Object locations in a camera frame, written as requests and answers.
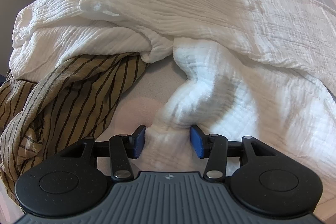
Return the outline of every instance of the logo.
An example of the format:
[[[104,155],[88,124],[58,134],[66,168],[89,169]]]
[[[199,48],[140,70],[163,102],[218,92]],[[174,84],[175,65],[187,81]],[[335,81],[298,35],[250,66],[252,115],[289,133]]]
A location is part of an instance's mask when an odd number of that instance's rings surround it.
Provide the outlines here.
[[[174,177],[172,174],[169,174],[169,175],[166,175],[165,178],[166,178],[167,180],[171,180],[171,179],[173,179],[173,178],[175,178],[175,177]]]

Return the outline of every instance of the black plastic device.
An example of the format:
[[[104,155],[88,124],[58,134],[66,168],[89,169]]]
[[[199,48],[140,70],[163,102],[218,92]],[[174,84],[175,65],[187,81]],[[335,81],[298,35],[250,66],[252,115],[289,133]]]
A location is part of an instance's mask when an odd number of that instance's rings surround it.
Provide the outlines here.
[[[209,158],[203,175],[134,175],[128,159],[140,156],[145,129],[106,142],[83,138],[25,172],[16,196],[26,214],[17,223],[322,223],[312,214],[318,175],[251,136],[228,141],[192,126],[195,152]],[[111,176],[96,169],[97,157],[110,157]],[[227,157],[241,164],[229,177]]]

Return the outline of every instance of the pink spot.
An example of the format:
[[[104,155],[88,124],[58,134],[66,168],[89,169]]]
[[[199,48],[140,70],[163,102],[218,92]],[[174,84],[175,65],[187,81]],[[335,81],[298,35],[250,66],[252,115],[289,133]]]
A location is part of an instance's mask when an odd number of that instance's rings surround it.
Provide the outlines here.
[[[2,193],[0,193],[0,207],[1,207],[2,213],[4,214],[6,221],[10,222],[11,215],[9,214],[9,210],[6,205],[6,200],[5,200],[5,197],[2,195]]]
[[[114,128],[114,132],[126,133],[133,132],[139,124],[149,127],[161,107],[163,107],[163,103],[148,97],[136,97],[122,101],[113,115],[109,128]]]

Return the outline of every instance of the blue clamp pad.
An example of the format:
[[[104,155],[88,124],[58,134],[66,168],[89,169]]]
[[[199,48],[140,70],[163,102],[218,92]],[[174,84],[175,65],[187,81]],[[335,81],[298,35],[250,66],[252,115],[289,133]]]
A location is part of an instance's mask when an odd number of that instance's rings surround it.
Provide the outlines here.
[[[208,136],[197,126],[190,127],[190,142],[200,159],[207,159],[210,155]]]
[[[145,144],[145,131],[146,131],[145,126],[139,126],[133,134],[136,135],[133,148],[134,159],[139,158],[142,152],[143,146]]]

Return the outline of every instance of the textured white cloth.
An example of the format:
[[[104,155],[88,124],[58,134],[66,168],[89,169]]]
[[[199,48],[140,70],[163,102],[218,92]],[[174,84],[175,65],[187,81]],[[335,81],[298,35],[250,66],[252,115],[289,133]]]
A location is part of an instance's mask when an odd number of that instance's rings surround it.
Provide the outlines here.
[[[78,54],[171,54],[188,80],[146,131],[141,169],[197,169],[187,128],[252,135],[336,194],[336,12],[315,0],[37,0],[18,15],[10,67],[38,81]]]

